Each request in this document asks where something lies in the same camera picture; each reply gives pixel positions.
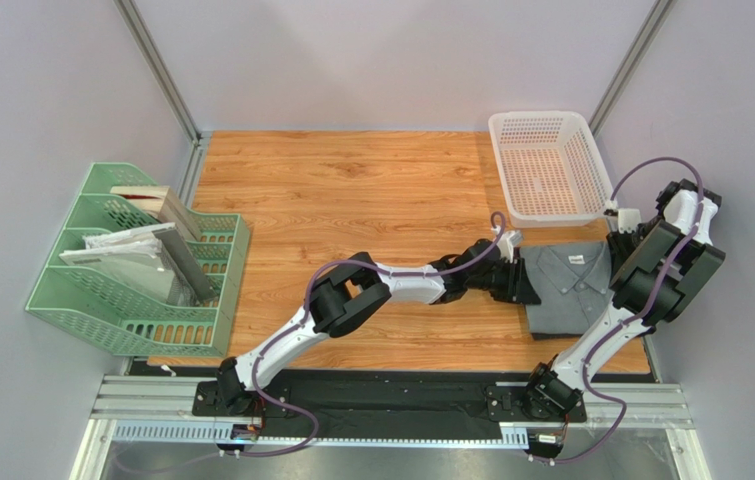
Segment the grey long sleeve shirt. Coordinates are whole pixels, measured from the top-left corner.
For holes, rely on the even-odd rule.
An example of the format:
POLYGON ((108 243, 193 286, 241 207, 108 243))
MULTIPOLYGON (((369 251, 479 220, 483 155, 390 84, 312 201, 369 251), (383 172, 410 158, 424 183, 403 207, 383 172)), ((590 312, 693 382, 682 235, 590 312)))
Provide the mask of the grey long sleeve shirt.
POLYGON ((605 313, 612 297, 606 242, 525 246, 519 253, 540 298, 526 307, 534 339, 579 337, 605 313))

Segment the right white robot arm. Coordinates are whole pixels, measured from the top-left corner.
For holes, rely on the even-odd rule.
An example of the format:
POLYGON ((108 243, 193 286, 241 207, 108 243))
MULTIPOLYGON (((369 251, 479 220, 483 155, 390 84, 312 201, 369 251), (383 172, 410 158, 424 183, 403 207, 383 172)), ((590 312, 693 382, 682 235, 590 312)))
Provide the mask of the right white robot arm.
POLYGON ((721 205, 721 195, 682 179, 659 193, 651 220, 608 234, 610 302, 575 344, 534 369, 518 400, 529 417, 569 417, 595 374, 623 346, 653 334, 690 305, 726 259, 710 238, 721 205))

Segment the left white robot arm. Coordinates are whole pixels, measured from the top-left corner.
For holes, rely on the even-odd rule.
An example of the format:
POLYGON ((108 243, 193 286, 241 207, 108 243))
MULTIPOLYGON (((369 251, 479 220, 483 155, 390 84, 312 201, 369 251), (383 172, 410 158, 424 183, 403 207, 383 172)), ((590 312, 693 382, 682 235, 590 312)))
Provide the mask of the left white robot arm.
POLYGON ((502 303, 539 305, 521 258, 504 258, 481 239, 461 254, 421 267, 391 267, 366 252, 334 261, 309 280, 293 317, 254 349, 224 360, 215 375, 216 392, 203 400, 228 416, 245 414, 261 390, 311 347, 353 333, 388 303, 442 305, 480 290, 502 303))

